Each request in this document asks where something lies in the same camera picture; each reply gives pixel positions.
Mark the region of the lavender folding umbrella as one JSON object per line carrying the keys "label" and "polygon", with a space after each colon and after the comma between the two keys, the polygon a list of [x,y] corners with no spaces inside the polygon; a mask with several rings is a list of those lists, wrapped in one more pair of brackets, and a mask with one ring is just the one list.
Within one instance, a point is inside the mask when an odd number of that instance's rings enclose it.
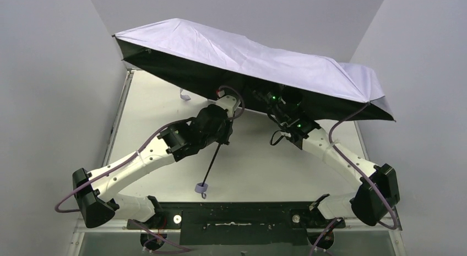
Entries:
{"label": "lavender folding umbrella", "polygon": [[270,48],[177,18],[114,37],[124,61],[207,99],[227,85],[241,94],[246,109],[267,114],[266,93],[292,88],[316,122],[394,118],[374,70],[366,66]]}

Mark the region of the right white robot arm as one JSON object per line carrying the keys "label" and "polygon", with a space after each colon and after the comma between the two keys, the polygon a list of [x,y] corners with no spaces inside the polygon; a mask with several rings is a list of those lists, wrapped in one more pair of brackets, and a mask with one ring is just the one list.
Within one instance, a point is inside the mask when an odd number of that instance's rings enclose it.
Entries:
{"label": "right white robot arm", "polygon": [[325,219],[355,217],[364,224],[382,224],[385,216],[393,220],[386,228],[399,226],[395,206],[400,200],[395,169],[388,164],[377,165],[342,146],[300,107],[301,94],[292,88],[268,91],[265,95],[268,117],[280,128],[281,137],[323,163],[342,176],[352,187],[343,195],[326,194],[312,203]]}

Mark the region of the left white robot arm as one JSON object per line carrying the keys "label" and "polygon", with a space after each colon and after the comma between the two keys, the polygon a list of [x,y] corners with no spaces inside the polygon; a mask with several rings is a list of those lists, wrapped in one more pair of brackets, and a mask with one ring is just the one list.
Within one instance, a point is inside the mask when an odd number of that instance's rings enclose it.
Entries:
{"label": "left white robot arm", "polygon": [[102,168],[72,174],[74,197],[87,228],[111,219],[158,222],[162,208],[153,196],[120,193],[126,186],[158,168],[195,155],[208,145],[224,143],[232,133],[236,106],[220,102],[201,109],[196,117],[164,125],[134,153]]}

